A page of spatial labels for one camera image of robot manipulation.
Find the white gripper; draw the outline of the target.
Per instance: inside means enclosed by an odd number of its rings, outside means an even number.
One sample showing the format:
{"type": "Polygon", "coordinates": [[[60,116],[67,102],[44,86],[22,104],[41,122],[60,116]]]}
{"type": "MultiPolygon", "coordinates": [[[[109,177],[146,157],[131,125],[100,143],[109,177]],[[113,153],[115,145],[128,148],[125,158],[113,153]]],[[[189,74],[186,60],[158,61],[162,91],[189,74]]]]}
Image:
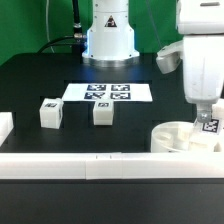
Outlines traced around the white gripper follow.
{"type": "Polygon", "coordinates": [[[183,82],[186,100],[197,104],[197,121],[208,123],[224,85],[224,36],[184,37],[183,82]]]}

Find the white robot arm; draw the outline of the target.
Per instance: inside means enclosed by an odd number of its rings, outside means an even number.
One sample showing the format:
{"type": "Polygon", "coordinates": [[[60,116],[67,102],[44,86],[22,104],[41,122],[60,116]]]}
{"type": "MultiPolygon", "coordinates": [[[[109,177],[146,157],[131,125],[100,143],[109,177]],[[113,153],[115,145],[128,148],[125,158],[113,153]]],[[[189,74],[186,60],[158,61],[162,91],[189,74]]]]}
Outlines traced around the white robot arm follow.
{"type": "MultiPolygon", "coordinates": [[[[93,0],[85,63],[118,67],[138,59],[128,3],[93,0]]],[[[183,39],[161,48],[156,62],[164,74],[183,66],[185,99],[196,106],[197,121],[207,123],[224,88],[224,0],[177,0],[176,28],[183,39]]]]}

